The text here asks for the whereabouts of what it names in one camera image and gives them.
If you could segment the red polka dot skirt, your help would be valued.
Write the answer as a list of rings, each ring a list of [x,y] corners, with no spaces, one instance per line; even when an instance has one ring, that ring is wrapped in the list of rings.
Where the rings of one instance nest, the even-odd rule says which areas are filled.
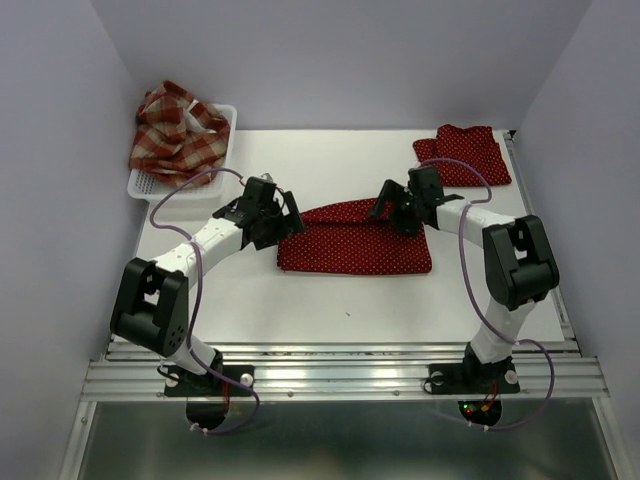
[[[362,275],[421,275],[432,270],[426,236],[400,235],[387,206],[371,218],[376,200],[334,203],[301,214],[306,230],[281,241],[277,266],[283,271]]]
[[[458,127],[445,124],[434,138],[418,139],[413,150],[419,163],[433,159],[452,159],[465,163],[482,175],[490,186],[506,186],[512,177],[490,126]],[[482,181],[457,163],[437,162],[441,182],[446,187],[481,187]]]

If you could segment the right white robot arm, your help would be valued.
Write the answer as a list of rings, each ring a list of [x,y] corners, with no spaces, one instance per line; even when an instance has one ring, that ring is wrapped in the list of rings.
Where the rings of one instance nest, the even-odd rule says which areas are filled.
[[[369,211],[372,219],[390,214],[394,230],[417,235],[423,226],[456,235],[483,253],[490,295],[485,310],[471,303],[481,326],[458,363],[428,365],[424,390],[432,395],[481,394],[491,389],[520,390],[512,352],[522,344],[519,332],[527,316],[559,284],[559,270],[541,219],[512,217],[484,209],[483,200],[467,200],[443,189],[436,167],[413,168],[405,186],[384,182]]]

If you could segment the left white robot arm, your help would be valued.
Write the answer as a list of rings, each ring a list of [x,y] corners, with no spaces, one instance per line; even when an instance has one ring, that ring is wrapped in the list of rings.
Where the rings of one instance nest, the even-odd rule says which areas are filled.
[[[156,212],[149,216],[152,226],[178,233],[184,242],[152,260],[134,258],[126,264],[111,332],[188,373],[199,393],[213,393],[222,382],[252,393],[249,385],[223,373],[221,353],[193,330],[207,273],[249,245],[262,250],[305,231],[293,193],[268,178],[250,177],[242,195],[214,212],[194,234],[158,223]]]

